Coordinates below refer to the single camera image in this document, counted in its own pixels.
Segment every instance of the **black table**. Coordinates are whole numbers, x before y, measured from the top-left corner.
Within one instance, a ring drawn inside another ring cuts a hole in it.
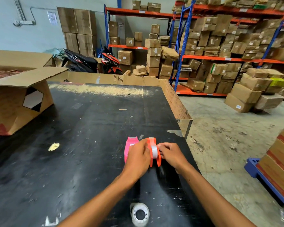
[[[0,137],[0,227],[65,219],[121,173],[128,136],[175,142],[198,170],[185,139],[167,132],[179,126],[160,87],[114,85],[120,91],[113,95],[59,86],[51,86],[53,106],[14,135]],[[60,146],[48,151],[52,143]],[[148,206],[148,226],[213,226],[174,168],[165,160],[154,165],[102,226],[133,226],[132,202]]]

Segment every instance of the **power outlet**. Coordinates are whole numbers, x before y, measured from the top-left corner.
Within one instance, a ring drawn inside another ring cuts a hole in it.
[[[31,24],[31,25],[33,25],[34,22],[32,20],[15,20],[14,24]]]

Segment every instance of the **plastic pallet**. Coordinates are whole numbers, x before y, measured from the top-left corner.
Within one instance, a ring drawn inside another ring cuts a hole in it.
[[[265,184],[273,191],[273,193],[284,203],[284,197],[280,192],[271,184],[267,178],[256,168],[256,164],[260,161],[259,158],[248,158],[247,163],[244,166],[244,169],[247,173],[250,174],[253,178],[257,177],[258,175],[261,179],[265,182]]]

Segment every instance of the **box flap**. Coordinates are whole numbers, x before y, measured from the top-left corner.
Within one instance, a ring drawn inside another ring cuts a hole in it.
[[[42,67],[27,72],[22,72],[13,76],[0,79],[0,86],[29,87],[42,80],[48,79],[68,68]]]
[[[49,53],[34,53],[0,50],[0,66],[5,67],[25,67],[25,68],[41,68],[51,58]]]

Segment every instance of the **hand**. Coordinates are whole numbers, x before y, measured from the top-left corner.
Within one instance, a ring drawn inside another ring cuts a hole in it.
[[[181,174],[182,169],[189,165],[189,162],[181,152],[178,144],[176,143],[159,143],[158,144],[162,159],[165,159],[176,172]]]
[[[135,183],[147,171],[151,162],[150,150],[147,148],[147,139],[129,147],[127,161],[122,171],[125,175]]]

